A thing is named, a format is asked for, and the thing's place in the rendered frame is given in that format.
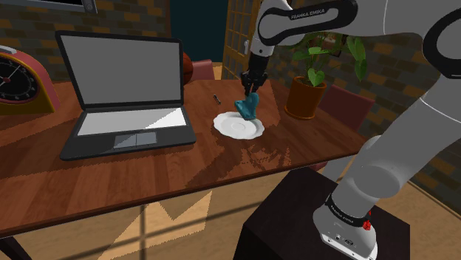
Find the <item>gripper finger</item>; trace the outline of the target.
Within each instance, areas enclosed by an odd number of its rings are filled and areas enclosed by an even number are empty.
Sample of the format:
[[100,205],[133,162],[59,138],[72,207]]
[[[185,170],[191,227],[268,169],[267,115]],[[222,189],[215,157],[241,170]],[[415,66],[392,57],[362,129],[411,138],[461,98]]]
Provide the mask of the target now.
[[253,85],[253,79],[250,74],[250,71],[245,71],[241,73],[241,83],[245,89],[245,96],[248,96]]
[[258,88],[262,86],[266,80],[267,80],[267,74],[262,74],[260,76],[257,76],[253,80],[253,92],[257,92]]

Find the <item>teal blue heart-shaped object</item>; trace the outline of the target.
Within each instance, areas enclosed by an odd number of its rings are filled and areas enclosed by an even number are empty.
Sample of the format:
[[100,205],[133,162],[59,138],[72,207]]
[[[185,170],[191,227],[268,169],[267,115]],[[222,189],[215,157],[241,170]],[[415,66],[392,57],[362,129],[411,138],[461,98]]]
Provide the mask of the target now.
[[244,100],[236,100],[234,106],[244,120],[254,120],[256,118],[256,107],[259,104],[259,95],[251,92]]

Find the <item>wooden lattice door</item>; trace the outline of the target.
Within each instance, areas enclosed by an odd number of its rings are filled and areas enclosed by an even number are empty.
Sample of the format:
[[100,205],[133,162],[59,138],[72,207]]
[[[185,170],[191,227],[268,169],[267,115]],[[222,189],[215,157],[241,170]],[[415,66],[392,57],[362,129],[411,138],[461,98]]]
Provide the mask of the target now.
[[240,79],[247,69],[260,4],[261,0],[228,0],[222,79]]

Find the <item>white scalloped plate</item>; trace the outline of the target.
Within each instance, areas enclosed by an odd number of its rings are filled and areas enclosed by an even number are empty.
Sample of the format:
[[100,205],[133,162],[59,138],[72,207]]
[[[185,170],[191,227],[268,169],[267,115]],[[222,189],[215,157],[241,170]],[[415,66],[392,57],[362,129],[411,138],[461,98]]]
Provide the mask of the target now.
[[252,140],[262,136],[264,126],[258,119],[245,120],[238,112],[225,112],[214,118],[214,128],[235,140]]

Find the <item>green plant in orange pot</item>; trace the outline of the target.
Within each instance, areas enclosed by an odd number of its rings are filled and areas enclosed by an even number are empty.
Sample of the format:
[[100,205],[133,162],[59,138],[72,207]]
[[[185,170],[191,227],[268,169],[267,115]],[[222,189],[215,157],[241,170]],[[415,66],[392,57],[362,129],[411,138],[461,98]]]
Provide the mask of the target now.
[[291,48],[294,50],[292,59],[305,64],[303,74],[293,79],[284,107],[286,113],[296,119],[309,120],[315,117],[315,110],[326,89],[323,67],[332,55],[342,51],[349,52],[355,59],[358,80],[363,80],[366,75],[366,50],[361,38],[357,36],[313,32],[306,34]]

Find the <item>dark red chair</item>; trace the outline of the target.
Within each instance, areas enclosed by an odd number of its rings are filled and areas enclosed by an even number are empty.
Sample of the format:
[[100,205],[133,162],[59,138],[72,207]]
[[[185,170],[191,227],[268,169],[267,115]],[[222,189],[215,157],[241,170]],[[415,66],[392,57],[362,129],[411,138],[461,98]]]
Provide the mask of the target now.
[[212,60],[193,61],[193,73],[191,81],[196,80],[214,80],[214,68]]
[[339,146],[339,140],[343,141],[353,131],[358,136],[358,130],[375,101],[336,85],[331,85],[326,93],[324,90],[324,83],[320,87],[305,86],[304,97],[299,98],[299,109],[308,120],[315,117],[317,108],[321,114],[328,114],[329,120],[324,124],[326,128],[321,128],[327,133],[321,136]]

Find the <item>orange basketball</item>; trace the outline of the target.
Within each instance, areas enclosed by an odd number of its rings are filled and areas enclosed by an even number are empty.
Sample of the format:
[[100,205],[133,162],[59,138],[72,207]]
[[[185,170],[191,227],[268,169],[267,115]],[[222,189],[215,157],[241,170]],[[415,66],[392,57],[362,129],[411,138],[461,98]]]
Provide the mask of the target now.
[[183,84],[186,85],[192,78],[194,66],[189,56],[183,53],[182,73],[183,73]]

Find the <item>dark grey open laptop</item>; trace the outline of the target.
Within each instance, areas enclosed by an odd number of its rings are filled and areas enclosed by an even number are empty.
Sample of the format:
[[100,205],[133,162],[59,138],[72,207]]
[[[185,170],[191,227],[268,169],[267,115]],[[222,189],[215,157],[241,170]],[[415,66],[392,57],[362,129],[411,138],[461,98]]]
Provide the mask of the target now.
[[62,160],[196,142],[181,40],[65,30],[55,38],[82,109]]

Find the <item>dark robot stand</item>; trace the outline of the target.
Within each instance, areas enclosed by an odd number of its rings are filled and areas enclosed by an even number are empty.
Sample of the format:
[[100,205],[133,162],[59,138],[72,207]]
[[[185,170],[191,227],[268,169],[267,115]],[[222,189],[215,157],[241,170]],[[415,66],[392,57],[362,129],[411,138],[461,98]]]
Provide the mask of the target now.
[[[313,223],[337,184],[310,168],[290,171],[242,226],[233,260],[353,260],[321,241]],[[371,209],[377,260],[410,260],[410,225]]]

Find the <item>brown wooden table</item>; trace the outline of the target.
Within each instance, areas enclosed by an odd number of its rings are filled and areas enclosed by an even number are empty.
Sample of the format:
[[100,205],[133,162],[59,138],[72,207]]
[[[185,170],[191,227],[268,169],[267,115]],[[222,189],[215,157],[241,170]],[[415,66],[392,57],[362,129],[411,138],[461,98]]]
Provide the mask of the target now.
[[[0,116],[0,237],[11,235],[32,260],[93,260],[134,249],[150,218],[148,204],[197,192],[185,209],[196,230],[205,218],[206,191],[358,152],[353,131],[327,141],[328,114],[296,120],[284,112],[288,90],[277,81],[259,89],[264,133],[233,140],[214,118],[243,97],[237,80],[194,81],[185,107],[197,140],[189,146],[63,161],[59,154],[81,109],[70,83],[59,83],[61,107],[52,114]],[[221,104],[217,104],[216,95]]]

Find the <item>grey framed window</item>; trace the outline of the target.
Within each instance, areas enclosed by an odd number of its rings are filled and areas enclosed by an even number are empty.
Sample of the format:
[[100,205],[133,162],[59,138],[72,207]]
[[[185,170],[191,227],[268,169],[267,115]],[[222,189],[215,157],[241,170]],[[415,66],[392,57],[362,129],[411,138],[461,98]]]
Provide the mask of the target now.
[[97,14],[95,0],[0,0],[0,4]]

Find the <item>red and yellow clock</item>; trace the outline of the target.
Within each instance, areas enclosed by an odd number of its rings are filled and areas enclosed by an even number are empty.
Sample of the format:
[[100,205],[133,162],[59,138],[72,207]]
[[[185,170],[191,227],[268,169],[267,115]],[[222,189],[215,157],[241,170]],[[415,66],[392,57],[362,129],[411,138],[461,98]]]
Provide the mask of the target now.
[[52,80],[40,63],[0,45],[0,115],[53,113],[60,105]]

